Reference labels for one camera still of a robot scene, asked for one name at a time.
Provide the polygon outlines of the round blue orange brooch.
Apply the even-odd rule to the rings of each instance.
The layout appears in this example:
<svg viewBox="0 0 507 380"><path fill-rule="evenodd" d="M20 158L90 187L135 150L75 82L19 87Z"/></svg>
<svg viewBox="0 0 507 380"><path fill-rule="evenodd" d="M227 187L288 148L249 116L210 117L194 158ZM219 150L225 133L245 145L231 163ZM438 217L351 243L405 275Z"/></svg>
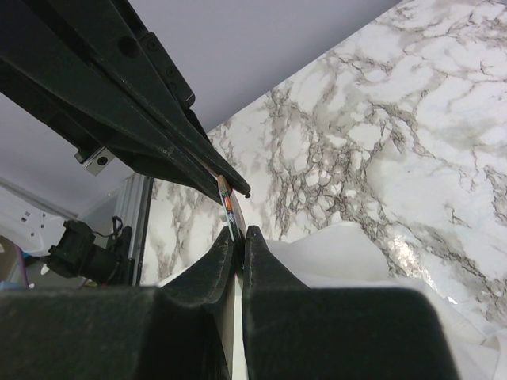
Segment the round blue orange brooch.
<svg viewBox="0 0 507 380"><path fill-rule="evenodd" d="M217 185L231 238L236 245L243 245L246 225L234 191L223 175L217 177Z"/></svg>

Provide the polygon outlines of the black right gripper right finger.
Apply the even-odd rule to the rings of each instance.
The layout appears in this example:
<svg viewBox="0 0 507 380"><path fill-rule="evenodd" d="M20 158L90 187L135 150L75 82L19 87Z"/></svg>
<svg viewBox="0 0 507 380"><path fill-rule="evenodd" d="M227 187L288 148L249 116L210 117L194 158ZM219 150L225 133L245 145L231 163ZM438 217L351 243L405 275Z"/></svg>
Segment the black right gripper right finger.
<svg viewBox="0 0 507 380"><path fill-rule="evenodd" d="M251 379L456 379L436 311L399 287L312 289L246 235L242 333Z"/></svg>

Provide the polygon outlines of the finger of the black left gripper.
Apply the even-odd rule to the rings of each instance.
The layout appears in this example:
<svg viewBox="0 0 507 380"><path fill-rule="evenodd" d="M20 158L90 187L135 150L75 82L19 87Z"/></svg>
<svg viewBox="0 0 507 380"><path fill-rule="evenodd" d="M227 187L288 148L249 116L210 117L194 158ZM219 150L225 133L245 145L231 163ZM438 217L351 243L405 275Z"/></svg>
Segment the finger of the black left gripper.
<svg viewBox="0 0 507 380"><path fill-rule="evenodd" d="M109 144L123 118L107 110L119 92L78 49L51 2L2 2L1 91L75 146L80 160L104 147L123 162L126 152Z"/></svg>
<svg viewBox="0 0 507 380"><path fill-rule="evenodd" d="M53 1L77 47L118 94L107 110L122 116L115 153L137 173L217 197L218 178L244 196L246 180L213 147L191 109L195 95L158 37L127 1Z"/></svg>

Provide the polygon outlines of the white t-shirt with flower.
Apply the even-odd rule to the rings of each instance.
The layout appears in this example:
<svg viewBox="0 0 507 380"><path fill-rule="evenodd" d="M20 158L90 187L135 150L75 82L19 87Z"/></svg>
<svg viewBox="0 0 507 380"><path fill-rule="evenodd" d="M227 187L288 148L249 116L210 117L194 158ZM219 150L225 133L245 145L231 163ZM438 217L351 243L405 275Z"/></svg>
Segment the white t-shirt with flower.
<svg viewBox="0 0 507 380"><path fill-rule="evenodd" d="M244 281L245 243L239 253ZM387 259L352 222L339 222L292 243L265 240L290 273L312 289L399 287L421 293L436 311L452 358L456 379L503 379L506 331L484 334L423 280L394 277Z"/></svg>

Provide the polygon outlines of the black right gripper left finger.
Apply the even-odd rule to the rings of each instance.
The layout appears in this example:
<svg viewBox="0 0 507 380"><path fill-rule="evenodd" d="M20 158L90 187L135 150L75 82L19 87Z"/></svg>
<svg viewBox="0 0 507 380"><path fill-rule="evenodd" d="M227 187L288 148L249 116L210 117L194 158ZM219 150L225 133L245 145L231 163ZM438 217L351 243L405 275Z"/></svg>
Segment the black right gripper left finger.
<svg viewBox="0 0 507 380"><path fill-rule="evenodd" d="M162 287L4 290L2 378L229 379L233 253L222 230Z"/></svg>

